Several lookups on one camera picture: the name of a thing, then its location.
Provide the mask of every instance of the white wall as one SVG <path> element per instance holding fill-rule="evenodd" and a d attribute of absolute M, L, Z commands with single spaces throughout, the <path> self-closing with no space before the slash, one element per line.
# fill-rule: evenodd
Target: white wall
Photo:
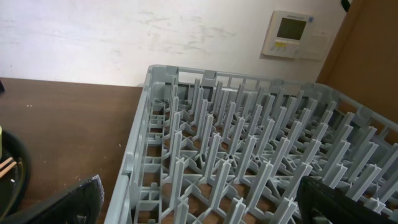
<path fill-rule="evenodd" d="M 0 0 L 0 77 L 136 86 L 151 64 L 315 81 L 322 61 L 261 58 L 273 10 L 335 35 L 339 0 Z"/>

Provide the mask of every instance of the yellow sticker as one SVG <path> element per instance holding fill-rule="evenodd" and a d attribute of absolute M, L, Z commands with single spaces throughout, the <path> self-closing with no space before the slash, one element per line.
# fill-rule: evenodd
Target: yellow sticker
<path fill-rule="evenodd" d="M 286 43 L 281 43 L 281 42 L 275 42 L 275 46 L 276 47 L 286 47 L 287 44 Z"/>

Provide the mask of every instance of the wooden chopstick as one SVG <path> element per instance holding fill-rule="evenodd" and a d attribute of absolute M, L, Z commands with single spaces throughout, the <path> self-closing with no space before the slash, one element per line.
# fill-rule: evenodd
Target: wooden chopstick
<path fill-rule="evenodd" d="M 11 170 L 11 168 L 13 168 L 16 164 L 17 164 L 17 162 L 14 161 L 14 162 L 12 162 L 11 164 L 9 164 L 4 170 L 2 170 L 2 171 L 0 172 L 0 178 L 3 177 L 5 174 L 7 174 L 7 172 L 8 172 L 9 170 Z"/>
<path fill-rule="evenodd" d="M 2 169 L 3 167 L 5 167 L 5 166 L 6 166 L 9 162 L 11 162 L 11 161 L 12 161 L 12 157 L 6 159 L 4 162 L 2 162 L 2 163 L 0 164 L 0 169 Z"/>

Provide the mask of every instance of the plastic crate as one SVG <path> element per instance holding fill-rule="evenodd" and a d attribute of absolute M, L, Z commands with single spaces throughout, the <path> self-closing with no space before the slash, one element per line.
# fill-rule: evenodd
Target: plastic crate
<path fill-rule="evenodd" d="M 295 223 L 304 175 L 398 220 L 390 131 L 322 84 L 153 65 L 105 223 Z"/>

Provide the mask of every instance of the wooden table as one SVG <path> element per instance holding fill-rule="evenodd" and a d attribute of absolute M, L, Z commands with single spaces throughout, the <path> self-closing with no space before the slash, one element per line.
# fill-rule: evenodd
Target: wooden table
<path fill-rule="evenodd" d="M 32 174 L 21 209 L 99 174 L 103 223 L 142 88 L 1 79 L 0 125 L 29 149 Z"/>

